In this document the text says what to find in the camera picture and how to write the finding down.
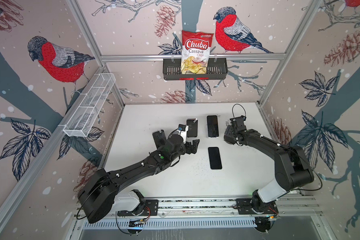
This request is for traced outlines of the silver-edged black phone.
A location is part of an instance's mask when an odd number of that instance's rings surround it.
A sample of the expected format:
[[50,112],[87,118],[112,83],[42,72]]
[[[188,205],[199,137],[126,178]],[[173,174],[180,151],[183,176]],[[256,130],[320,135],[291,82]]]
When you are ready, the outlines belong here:
[[216,115],[207,116],[207,129],[208,129],[209,138],[219,137],[218,116]]

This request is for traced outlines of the purple-edged black phone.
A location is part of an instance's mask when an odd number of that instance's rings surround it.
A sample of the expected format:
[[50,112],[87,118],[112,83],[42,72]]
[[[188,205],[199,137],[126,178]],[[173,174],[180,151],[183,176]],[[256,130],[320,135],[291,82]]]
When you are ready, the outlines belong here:
[[198,119],[187,119],[187,137],[196,138],[198,136]]

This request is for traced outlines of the green-edged black phone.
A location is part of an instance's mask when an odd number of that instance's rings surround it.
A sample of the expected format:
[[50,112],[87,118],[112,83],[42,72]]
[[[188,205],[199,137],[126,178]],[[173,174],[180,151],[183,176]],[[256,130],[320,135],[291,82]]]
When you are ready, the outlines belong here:
[[209,153],[209,160],[210,160],[210,168],[212,170],[221,170],[222,167],[222,161],[221,161],[221,155],[220,150],[218,147],[209,147],[208,148]]

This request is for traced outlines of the blue-edged phone with sticker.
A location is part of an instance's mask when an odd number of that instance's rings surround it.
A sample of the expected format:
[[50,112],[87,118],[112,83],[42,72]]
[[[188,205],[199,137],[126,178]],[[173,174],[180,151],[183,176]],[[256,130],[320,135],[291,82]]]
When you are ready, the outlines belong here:
[[164,130],[155,131],[153,132],[152,136],[157,149],[160,148],[161,146],[164,146],[167,142],[167,138]]

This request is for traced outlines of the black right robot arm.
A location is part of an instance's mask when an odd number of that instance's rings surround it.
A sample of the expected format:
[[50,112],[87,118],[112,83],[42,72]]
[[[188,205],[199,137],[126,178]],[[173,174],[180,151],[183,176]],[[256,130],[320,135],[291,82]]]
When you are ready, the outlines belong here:
[[239,129],[233,125],[227,126],[224,141],[231,145],[255,148],[274,161],[274,178],[252,195],[252,209],[257,213],[264,212],[279,197],[314,181],[314,171],[300,146],[289,147],[266,138],[253,129]]

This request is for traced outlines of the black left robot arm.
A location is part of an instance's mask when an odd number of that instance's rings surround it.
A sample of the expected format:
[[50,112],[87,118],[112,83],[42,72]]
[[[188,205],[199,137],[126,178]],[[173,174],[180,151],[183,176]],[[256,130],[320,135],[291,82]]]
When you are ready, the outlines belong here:
[[90,224],[103,219],[112,209],[117,194],[139,180],[156,175],[173,165],[185,154],[196,154],[199,139],[185,142],[180,135],[166,138],[164,131],[156,131],[153,138],[157,149],[144,160],[123,169],[106,172],[97,170],[80,190],[78,199]]

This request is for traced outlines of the Chuba cassava chips bag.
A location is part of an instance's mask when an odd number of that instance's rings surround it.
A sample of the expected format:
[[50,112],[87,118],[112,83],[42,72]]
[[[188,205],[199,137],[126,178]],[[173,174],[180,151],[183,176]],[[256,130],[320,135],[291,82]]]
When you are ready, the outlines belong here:
[[213,35],[182,31],[182,74],[206,74]]

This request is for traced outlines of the black wall basket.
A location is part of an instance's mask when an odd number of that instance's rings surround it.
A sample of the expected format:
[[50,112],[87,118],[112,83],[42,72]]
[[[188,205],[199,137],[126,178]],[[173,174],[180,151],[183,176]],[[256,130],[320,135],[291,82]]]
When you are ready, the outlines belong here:
[[192,57],[187,60],[164,59],[163,76],[167,81],[224,80],[228,74],[225,58],[199,62]]

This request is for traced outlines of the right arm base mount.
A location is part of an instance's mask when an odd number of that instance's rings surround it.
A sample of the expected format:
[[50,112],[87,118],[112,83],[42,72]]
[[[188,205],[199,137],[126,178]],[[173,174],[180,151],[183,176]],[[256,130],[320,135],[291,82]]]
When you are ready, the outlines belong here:
[[240,215],[253,215],[253,214],[266,214],[266,215],[278,215],[279,211],[276,206],[276,202],[264,203],[260,199],[255,198],[241,198],[236,199],[234,209],[239,211]]

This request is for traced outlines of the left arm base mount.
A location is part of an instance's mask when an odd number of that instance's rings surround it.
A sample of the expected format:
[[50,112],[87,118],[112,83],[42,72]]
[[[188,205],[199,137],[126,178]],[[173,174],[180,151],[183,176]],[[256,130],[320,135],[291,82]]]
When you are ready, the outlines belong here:
[[118,217],[149,217],[158,214],[159,200],[146,199],[139,190],[121,193],[115,197],[112,212]]

